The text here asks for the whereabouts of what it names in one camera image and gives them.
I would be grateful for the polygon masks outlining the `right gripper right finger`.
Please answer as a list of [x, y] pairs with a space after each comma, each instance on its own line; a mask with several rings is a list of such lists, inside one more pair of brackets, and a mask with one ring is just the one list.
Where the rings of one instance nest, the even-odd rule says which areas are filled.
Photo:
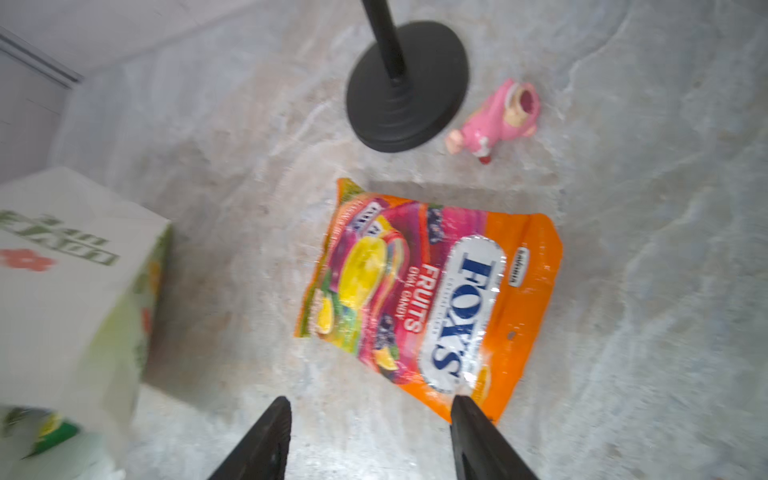
[[454, 397], [450, 433], [458, 479], [538, 480], [471, 397]]

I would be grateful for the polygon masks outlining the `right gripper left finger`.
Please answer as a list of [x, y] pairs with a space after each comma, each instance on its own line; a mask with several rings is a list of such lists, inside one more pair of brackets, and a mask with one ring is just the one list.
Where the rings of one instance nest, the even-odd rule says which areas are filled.
[[283, 480], [291, 440], [292, 411], [277, 397], [209, 476], [210, 480]]

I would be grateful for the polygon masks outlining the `orange Fox's fruits candy bag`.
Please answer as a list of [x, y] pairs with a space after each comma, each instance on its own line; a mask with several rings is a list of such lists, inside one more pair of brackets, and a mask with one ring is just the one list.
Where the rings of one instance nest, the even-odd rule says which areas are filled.
[[336, 186], [296, 335], [352, 354], [444, 419], [467, 396], [498, 421], [555, 287], [553, 221]]

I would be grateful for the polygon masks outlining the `white paper bag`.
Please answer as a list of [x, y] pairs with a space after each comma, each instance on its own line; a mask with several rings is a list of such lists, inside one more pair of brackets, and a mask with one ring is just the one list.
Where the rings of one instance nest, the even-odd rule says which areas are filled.
[[1, 188], [1, 408], [80, 433], [1, 452], [5, 479], [121, 479], [149, 357], [170, 222], [65, 167]]

